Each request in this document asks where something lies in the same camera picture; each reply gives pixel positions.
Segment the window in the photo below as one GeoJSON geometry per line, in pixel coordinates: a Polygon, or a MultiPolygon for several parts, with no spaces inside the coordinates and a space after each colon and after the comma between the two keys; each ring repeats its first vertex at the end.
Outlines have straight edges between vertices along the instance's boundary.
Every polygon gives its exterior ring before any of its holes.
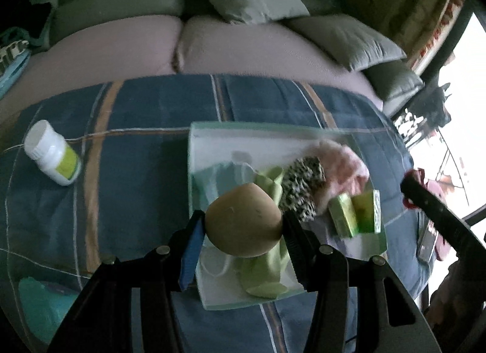
{"type": "MultiPolygon", "coordinates": [[[[423,168],[428,179],[439,182],[448,207],[462,218],[486,203],[485,62],[486,32],[473,15],[454,52],[440,69],[434,94],[440,102],[431,102],[430,95],[422,100],[427,102],[428,110],[434,107],[435,110],[427,117],[415,119],[412,103],[406,110],[408,126],[398,127],[415,166],[423,168]]],[[[486,220],[472,230],[484,242],[486,220]]],[[[456,260],[453,250],[445,261],[435,263],[429,281],[430,294],[456,260]]]]}

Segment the white bottle cap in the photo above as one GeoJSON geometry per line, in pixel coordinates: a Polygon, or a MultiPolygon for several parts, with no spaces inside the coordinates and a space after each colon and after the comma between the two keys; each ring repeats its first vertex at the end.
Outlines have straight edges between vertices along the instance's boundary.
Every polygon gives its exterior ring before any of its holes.
{"type": "Polygon", "coordinates": [[[40,161],[51,153],[52,147],[59,145],[59,136],[47,120],[39,120],[27,133],[24,150],[31,159],[40,161]]]}

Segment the light blue cloth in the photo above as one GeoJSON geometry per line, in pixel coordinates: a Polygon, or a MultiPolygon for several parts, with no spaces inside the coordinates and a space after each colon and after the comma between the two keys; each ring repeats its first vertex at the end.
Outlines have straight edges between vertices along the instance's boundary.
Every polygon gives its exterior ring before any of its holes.
{"type": "Polygon", "coordinates": [[[219,196],[237,186],[253,183],[255,171],[247,163],[222,162],[193,174],[193,190],[198,195],[194,209],[207,211],[219,196]]]}
{"type": "Polygon", "coordinates": [[[22,54],[17,56],[14,61],[12,61],[12,63],[5,70],[5,73],[0,76],[0,99],[3,98],[10,87],[14,85],[20,75],[24,72],[30,55],[30,50],[25,50],[22,54]]]}

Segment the leopard print fabric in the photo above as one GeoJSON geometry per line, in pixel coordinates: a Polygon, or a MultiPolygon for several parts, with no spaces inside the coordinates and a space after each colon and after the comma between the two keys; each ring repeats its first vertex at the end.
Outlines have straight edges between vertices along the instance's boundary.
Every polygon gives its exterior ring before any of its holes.
{"type": "Polygon", "coordinates": [[[324,169],[317,157],[296,160],[283,177],[280,210],[295,211],[300,222],[312,221],[316,215],[312,193],[325,182],[324,169]]]}

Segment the metal bolt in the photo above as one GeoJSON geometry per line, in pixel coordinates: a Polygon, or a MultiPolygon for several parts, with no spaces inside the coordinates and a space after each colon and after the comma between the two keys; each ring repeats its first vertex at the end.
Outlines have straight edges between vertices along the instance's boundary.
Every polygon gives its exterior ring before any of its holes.
{"type": "Polygon", "coordinates": [[[168,246],[159,246],[157,249],[155,249],[157,254],[161,256],[165,256],[166,254],[169,254],[171,252],[171,248],[168,246]]]}
{"type": "Polygon", "coordinates": [[[386,260],[382,256],[373,256],[371,259],[378,266],[383,266],[386,263],[386,260]]]}
{"type": "Polygon", "coordinates": [[[106,256],[104,259],[103,259],[103,264],[106,264],[107,266],[112,266],[115,261],[116,261],[116,257],[115,256],[106,256]]]}
{"type": "Polygon", "coordinates": [[[329,246],[329,245],[322,245],[322,246],[319,248],[319,251],[320,251],[322,254],[329,255],[329,254],[332,254],[332,252],[334,251],[334,249],[332,248],[332,246],[329,246]]]}

